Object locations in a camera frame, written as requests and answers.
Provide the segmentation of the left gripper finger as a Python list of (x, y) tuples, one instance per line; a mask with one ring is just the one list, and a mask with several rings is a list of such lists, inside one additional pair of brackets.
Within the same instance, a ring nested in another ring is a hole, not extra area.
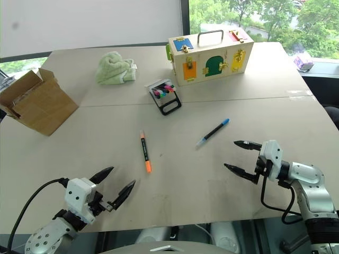
[(110, 172), (113, 169), (114, 169), (113, 166), (104, 168), (103, 170), (93, 175), (89, 180), (93, 182), (94, 184), (99, 184), (110, 174)]
[(113, 202), (108, 202), (110, 206), (109, 211), (117, 210), (125, 202), (133, 190), (135, 183), (135, 180), (131, 181), (119, 192), (118, 197)]

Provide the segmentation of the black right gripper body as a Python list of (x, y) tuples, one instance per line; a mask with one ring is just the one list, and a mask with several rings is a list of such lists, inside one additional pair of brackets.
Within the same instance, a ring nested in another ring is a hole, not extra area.
[(267, 177), (266, 163), (262, 158), (258, 157), (255, 166), (255, 183), (258, 183), (261, 176)]

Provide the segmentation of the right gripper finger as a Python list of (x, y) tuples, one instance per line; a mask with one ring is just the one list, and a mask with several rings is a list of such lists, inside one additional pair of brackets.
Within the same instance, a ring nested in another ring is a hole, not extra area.
[(226, 168), (228, 168), (235, 175), (237, 175), (237, 176), (239, 176), (243, 179), (249, 180), (250, 182), (252, 182), (254, 184), (258, 183), (259, 175), (247, 173), (244, 169), (239, 168), (239, 167), (234, 166), (234, 165), (227, 164), (227, 163), (224, 163), (224, 166)]
[(262, 145), (259, 143), (255, 143), (252, 141), (244, 141), (244, 140), (237, 140), (234, 141), (234, 144), (237, 145), (240, 148), (246, 149), (246, 150), (257, 150), (260, 151)]

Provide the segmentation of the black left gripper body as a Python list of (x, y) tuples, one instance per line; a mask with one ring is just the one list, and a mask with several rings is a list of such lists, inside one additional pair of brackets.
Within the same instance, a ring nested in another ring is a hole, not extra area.
[(93, 199), (88, 203), (89, 209), (94, 216), (98, 216), (101, 212), (106, 210), (103, 203), (103, 195), (98, 191), (95, 192)]

